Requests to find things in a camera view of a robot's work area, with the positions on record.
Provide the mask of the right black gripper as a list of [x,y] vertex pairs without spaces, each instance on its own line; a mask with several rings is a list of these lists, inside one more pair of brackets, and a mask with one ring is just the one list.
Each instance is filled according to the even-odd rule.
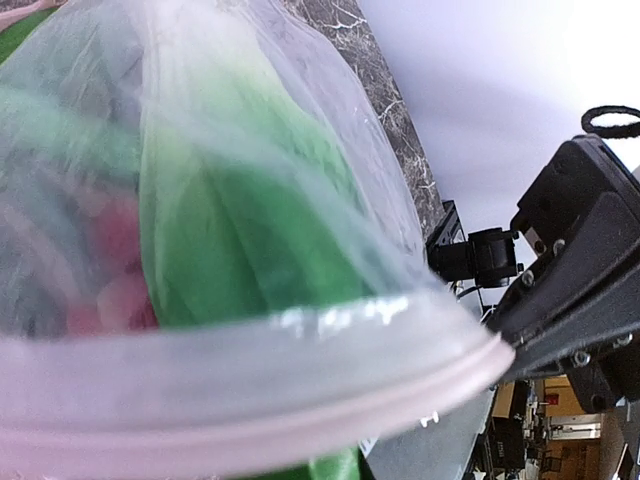
[[487,326],[516,352],[504,382],[564,375],[581,408],[639,397],[639,182],[595,135],[564,142],[517,203],[536,260]]

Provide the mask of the toy bok choy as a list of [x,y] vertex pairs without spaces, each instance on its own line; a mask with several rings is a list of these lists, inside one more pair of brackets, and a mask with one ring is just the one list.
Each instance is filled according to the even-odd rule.
[[161,327],[196,331],[205,403],[236,441],[345,418],[335,352],[394,287],[320,82],[264,56],[144,64],[144,276]]

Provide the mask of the clear zip top bag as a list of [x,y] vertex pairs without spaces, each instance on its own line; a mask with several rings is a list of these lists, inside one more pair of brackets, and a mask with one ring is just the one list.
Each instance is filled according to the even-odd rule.
[[281,3],[71,1],[2,64],[10,468],[304,464],[513,357],[427,267],[355,72]]

